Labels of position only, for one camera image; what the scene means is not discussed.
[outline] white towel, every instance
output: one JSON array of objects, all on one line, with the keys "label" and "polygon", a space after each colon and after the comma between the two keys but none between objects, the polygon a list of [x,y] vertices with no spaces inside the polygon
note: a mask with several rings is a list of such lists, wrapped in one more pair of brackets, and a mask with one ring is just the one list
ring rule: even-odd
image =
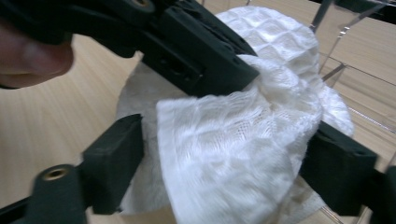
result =
[{"label": "white towel", "polygon": [[347,107],[321,81],[307,27],[262,7],[219,18],[258,53],[240,57],[261,74],[241,92],[196,99],[140,63],[118,119],[143,115],[146,151],[122,208],[170,203],[177,223],[297,223],[323,205],[298,177],[307,141],[321,119],[351,135]]}]

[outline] white cloth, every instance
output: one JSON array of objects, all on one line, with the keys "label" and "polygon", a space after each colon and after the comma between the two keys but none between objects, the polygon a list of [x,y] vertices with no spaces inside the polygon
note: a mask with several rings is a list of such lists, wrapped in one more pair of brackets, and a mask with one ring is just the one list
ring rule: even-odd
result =
[{"label": "white cloth", "polygon": [[297,223],[323,205],[297,176],[307,141],[321,119],[351,135],[347,107],[321,81],[307,27],[262,7],[219,18],[258,52],[240,57],[261,74],[241,92],[196,99],[139,64],[118,119],[142,114],[145,158],[122,208],[170,202],[178,223]]}]

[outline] brass screw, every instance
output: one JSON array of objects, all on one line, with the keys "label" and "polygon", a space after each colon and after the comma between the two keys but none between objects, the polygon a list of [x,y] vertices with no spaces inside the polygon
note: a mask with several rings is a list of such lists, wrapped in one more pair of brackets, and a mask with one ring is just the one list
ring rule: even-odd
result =
[{"label": "brass screw", "polygon": [[148,7],[149,6],[148,0],[133,0],[133,2],[140,7]]},{"label": "brass screw", "polygon": [[48,171],[46,174],[44,174],[43,179],[46,181],[52,181],[64,177],[65,175],[67,175],[67,173],[68,173],[67,169],[58,168]]}]

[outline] textured fabric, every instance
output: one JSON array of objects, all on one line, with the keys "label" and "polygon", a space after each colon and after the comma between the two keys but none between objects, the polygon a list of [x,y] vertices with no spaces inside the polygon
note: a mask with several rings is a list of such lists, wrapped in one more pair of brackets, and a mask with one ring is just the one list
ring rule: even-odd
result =
[{"label": "textured fabric", "polygon": [[262,7],[219,17],[258,52],[240,57],[261,75],[242,92],[196,99],[139,64],[118,119],[142,114],[145,158],[122,208],[151,211],[169,197],[178,223],[297,223],[323,205],[297,176],[306,143],[321,119],[352,134],[347,107],[318,76],[308,28]]}]

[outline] wooden table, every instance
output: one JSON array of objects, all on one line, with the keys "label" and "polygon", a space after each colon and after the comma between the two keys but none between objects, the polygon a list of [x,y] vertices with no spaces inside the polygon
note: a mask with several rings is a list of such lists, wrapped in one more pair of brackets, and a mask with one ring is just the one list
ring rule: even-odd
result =
[{"label": "wooden table", "polygon": [[[236,0],[206,2],[215,12],[242,5]],[[318,8],[307,0],[257,0],[253,5],[276,9],[305,24]],[[395,28],[380,21],[362,21],[334,57],[396,84]],[[78,163],[79,153],[115,120],[120,90],[138,60],[122,59],[88,37],[76,36],[74,47],[76,62],[66,76],[32,88],[0,90],[0,207],[26,197],[40,171],[56,164]],[[361,123],[359,141],[384,157],[394,153],[394,134],[373,133],[371,124]],[[89,217],[91,223],[99,224],[175,223],[170,207],[133,217]],[[331,222],[319,213],[305,223]]]}]

